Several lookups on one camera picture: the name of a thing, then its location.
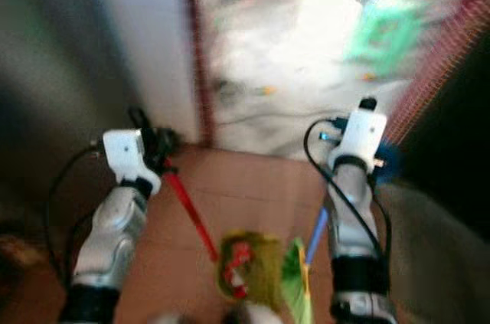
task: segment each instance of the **brown floor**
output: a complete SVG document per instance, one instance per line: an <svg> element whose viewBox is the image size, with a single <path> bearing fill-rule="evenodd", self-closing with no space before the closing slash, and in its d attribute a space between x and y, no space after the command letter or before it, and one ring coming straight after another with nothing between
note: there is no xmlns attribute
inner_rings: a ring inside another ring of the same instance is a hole
<svg viewBox="0 0 490 324"><path fill-rule="evenodd" d="M233 229L275 234L284 242L306 239L315 223L323 186L304 162L190 148L174 159L180 176L218 242ZM188 313L220 322L228 303L215 286L214 265L171 190L149 203L148 226L124 287L116 322L143 323L156 313ZM328 317L331 274L325 249L313 264L317 318ZM48 267L28 273L0 322L53 322L64 295ZM290 322L286 311L286 322Z"/></svg>
<svg viewBox="0 0 490 324"><path fill-rule="evenodd" d="M305 162L190 148L175 159L196 208L219 241L246 229L287 241L312 231L324 187ZM380 200L393 226L392 297L400 323L490 322L490 247L426 195L386 185ZM330 323L332 275L326 237L312 265L316 323ZM148 227L116 314L116 323L144 323L156 313L187 313L219 323L229 305L213 264L171 191L149 203ZM1 323L55 322L64 295L48 267L26 274ZM285 323L291 322L287 312Z"/></svg>

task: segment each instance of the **white floor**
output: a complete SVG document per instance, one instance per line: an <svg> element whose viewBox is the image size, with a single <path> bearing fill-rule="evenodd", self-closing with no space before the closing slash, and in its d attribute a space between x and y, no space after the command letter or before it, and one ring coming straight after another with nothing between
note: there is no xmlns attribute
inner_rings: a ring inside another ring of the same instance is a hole
<svg viewBox="0 0 490 324"><path fill-rule="evenodd" d="M369 94L389 112L409 80L368 82L369 67L342 60L360 12L356 0L223 0L221 79L238 89L216 100L218 146L298 158L323 113L348 112ZM263 87L275 92L258 95Z"/></svg>

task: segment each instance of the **red handle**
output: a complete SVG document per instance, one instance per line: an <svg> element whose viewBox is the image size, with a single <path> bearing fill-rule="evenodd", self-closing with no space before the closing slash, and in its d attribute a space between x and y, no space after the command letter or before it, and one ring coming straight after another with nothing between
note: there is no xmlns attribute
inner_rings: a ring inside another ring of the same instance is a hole
<svg viewBox="0 0 490 324"><path fill-rule="evenodd" d="M170 159L166 159L165 167L171 167L171 166L172 163L170 162ZM165 173L164 177L166 182L168 182L170 186L174 189L175 194L177 195L182 205L184 205L185 210L187 211L189 217L191 218L192 222L196 226L196 229L198 230L198 233L201 235L201 239L204 242L207 251L209 252L211 261L216 262L218 257L216 249L214 248L213 242L209 237L209 233L207 232L206 228L202 223L201 217L199 217L198 211L196 211L194 205L192 204L189 194L185 191L185 187L182 184L181 179L175 173L172 172Z"/></svg>

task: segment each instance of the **blue handle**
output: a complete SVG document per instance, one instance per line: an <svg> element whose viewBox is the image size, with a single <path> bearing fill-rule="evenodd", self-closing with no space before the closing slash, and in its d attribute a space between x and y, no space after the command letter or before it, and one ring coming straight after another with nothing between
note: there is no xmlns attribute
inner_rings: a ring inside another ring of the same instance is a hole
<svg viewBox="0 0 490 324"><path fill-rule="evenodd" d="M322 207L316 219L316 225L315 225L315 229L313 230L312 238L309 241L308 250L306 252L306 260L305 260L306 265L311 265L313 261L316 248L319 245L320 237L322 236L322 232L325 229L327 222L328 222L328 212L324 207Z"/></svg>

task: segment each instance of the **silver robotic arm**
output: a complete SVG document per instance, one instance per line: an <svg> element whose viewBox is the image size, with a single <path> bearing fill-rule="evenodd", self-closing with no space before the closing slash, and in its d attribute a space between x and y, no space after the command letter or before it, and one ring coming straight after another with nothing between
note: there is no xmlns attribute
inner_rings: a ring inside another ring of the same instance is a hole
<svg viewBox="0 0 490 324"><path fill-rule="evenodd" d="M161 186L168 155L168 132L113 130L103 145L118 185L93 216L92 230L80 249L61 323L110 323L146 225L147 201Z"/></svg>
<svg viewBox="0 0 490 324"><path fill-rule="evenodd" d="M385 115L374 112L375 106L372 98L361 102L349 116L340 143L328 157L335 184L365 223L361 225L345 200L329 185L332 201L329 246L334 274L331 312L338 322L397 323L388 299L388 261L377 242L371 213L373 191L368 175L374 170L374 155L387 122Z"/></svg>

